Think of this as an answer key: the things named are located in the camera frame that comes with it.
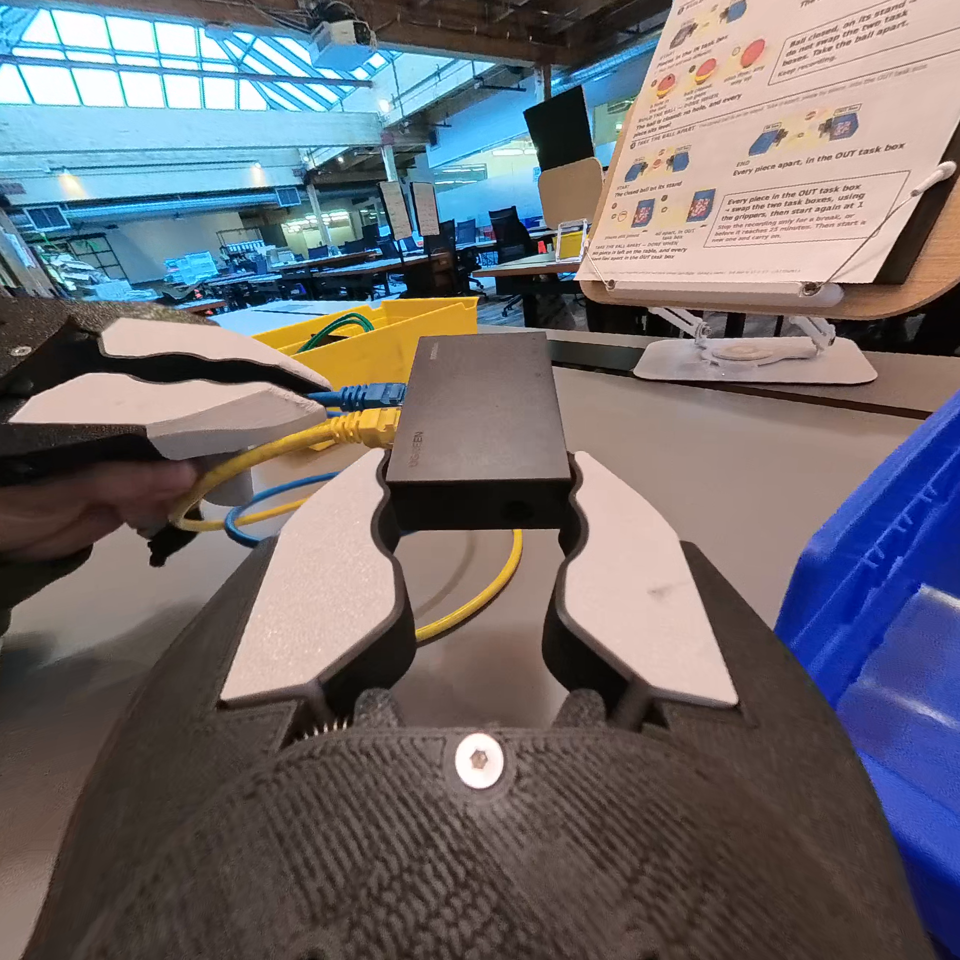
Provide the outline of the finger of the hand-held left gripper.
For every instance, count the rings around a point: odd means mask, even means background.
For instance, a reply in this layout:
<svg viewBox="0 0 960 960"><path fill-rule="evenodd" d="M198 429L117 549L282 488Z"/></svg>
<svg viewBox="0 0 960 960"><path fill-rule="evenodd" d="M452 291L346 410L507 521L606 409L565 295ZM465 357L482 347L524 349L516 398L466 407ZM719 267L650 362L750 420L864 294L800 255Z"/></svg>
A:
<svg viewBox="0 0 960 960"><path fill-rule="evenodd" d="M100 334L100 349L113 359L192 357L203 368L241 362L283 373L306 392L330 390L330 380L264 342L219 325L182 320L120 317Z"/></svg>
<svg viewBox="0 0 960 960"><path fill-rule="evenodd" d="M10 422L141 428L162 457L186 460L261 446L327 418L317 401L263 381L151 383L92 372L32 396Z"/></svg>

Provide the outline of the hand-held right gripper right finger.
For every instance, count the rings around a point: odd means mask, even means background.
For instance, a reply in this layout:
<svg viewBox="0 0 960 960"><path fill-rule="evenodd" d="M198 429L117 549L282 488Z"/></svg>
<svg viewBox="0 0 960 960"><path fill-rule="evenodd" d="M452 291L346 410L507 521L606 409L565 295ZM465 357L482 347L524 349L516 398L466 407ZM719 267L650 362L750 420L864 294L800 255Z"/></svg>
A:
<svg viewBox="0 0 960 960"><path fill-rule="evenodd" d="M570 456L558 532L562 561L541 653L567 691L614 710L630 687L655 701L716 710L738 692L678 534L592 455Z"/></svg>

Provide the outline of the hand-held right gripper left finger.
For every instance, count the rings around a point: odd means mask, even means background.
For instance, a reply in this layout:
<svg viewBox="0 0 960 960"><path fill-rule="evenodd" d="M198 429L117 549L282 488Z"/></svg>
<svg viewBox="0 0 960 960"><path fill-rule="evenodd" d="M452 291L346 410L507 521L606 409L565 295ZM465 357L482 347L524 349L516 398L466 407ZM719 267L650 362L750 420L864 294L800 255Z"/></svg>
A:
<svg viewBox="0 0 960 960"><path fill-rule="evenodd" d="M401 532L372 450L312 494L273 541L225 675L221 701L300 700L350 710L365 690L392 687L412 665L415 625Z"/></svg>

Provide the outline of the yellow plastic bin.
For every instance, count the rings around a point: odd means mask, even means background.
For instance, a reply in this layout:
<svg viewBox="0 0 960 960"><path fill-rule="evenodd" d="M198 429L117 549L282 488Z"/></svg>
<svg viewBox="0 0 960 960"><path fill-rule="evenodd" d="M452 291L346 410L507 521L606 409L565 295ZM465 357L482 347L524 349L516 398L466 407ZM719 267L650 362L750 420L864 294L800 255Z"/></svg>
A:
<svg viewBox="0 0 960 960"><path fill-rule="evenodd" d="M253 335L340 389L406 382L423 337L477 333L478 296L385 299Z"/></svg>

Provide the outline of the black network switch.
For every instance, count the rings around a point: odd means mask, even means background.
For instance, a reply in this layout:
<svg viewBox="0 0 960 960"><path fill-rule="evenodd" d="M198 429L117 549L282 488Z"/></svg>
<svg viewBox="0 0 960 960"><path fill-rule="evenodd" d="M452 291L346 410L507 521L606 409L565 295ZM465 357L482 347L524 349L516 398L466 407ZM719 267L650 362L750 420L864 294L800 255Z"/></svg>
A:
<svg viewBox="0 0 960 960"><path fill-rule="evenodd" d="M384 478L404 532L562 527L573 478L546 333L420 338Z"/></svg>

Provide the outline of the person's left hand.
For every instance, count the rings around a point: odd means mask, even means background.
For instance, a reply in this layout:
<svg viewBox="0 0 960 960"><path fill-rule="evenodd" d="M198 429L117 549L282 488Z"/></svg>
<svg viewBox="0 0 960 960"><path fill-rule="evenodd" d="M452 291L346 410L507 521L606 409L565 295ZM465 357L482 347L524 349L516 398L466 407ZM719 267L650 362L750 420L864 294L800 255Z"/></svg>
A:
<svg viewBox="0 0 960 960"><path fill-rule="evenodd" d="M152 534L198 478L193 462L105 462L1 490L1 557L63 559L122 527Z"/></svg>

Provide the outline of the blue plastic bin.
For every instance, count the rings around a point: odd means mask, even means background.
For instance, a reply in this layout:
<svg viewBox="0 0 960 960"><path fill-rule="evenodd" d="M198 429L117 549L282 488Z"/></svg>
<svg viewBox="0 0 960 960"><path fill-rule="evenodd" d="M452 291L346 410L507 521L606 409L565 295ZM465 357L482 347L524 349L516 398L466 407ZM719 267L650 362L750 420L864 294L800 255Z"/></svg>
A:
<svg viewBox="0 0 960 960"><path fill-rule="evenodd" d="M918 915L959 955L959 397L798 558L774 626L881 803Z"/></svg>

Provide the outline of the black office chair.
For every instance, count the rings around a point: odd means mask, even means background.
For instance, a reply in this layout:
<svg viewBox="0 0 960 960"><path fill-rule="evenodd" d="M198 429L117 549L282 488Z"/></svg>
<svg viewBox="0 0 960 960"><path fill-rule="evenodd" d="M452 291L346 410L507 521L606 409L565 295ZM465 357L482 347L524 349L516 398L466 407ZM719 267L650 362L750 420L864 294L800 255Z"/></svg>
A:
<svg viewBox="0 0 960 960"><path fill-rule="evenodd" d="M537 254L537 244L530 236L514 205L489 210L488 217L499 265L534 257Z"/></svg>

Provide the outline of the ceiling heater unit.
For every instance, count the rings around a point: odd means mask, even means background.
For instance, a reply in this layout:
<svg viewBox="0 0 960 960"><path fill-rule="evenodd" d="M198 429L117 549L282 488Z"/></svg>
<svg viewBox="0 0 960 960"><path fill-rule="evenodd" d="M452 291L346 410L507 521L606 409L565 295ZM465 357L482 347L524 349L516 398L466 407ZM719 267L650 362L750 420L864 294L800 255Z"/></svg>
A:
<svg viewBox="0 0 960 960"><path fill-rule="evenodd" d="M344 73L362 67L376 49L376 35L367 22L358 19L319 23L308 44L313 68Z"/></svg>

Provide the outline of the wooden document stand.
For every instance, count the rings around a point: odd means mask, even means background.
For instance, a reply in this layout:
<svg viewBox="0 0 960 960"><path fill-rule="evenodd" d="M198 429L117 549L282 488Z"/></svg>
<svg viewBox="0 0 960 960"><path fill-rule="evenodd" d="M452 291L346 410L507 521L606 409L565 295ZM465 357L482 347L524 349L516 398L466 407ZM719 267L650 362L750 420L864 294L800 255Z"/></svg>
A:
<svg viewBox="0 0 960 960"><path fill-rule="evenodd" d="M603 187L603 167L594 156L542 170L537 189L546 227L556 232L564 223L593 222Z"/></svg>
<svg viewBox="0 0 960 960"><path fill-rule="evenodd" d="M911 211L876 279L841 282L841 270L825 280L777 283L711 281L669 283L602 278L587 267L582 293L603 306L642 307L684 333L646 347L632 372L646 381L712 386L863 386L878 373L840 321L873 322L927 306L958 283L958 138L954 132L940 164L908 182L899 200ZM695 309L776 315L801 336L713 339Z"/></svg>

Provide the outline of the black monitor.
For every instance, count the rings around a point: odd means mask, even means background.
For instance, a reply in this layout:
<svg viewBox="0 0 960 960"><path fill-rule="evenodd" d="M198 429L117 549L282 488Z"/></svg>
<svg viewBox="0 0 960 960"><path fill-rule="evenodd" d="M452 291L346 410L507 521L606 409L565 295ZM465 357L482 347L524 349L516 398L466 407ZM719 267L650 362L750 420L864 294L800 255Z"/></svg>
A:
<svg viewBox="0 0 960 960"><path fill-rule="evenodd" d="M576 85L523 112L541 173L594 157L586 97Z"/></svg>

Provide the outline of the printed instruction sheet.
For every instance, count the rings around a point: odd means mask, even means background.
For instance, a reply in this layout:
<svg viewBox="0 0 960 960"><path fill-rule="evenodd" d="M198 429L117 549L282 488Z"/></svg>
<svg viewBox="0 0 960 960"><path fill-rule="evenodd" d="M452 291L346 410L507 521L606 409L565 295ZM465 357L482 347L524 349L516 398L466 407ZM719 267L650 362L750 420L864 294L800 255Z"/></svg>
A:
<svg viewBox="0 0 960 960"><path fill-rule="evenodd" d="M870 283L958 130L957 1L675 2L578 279Z"/></svg>

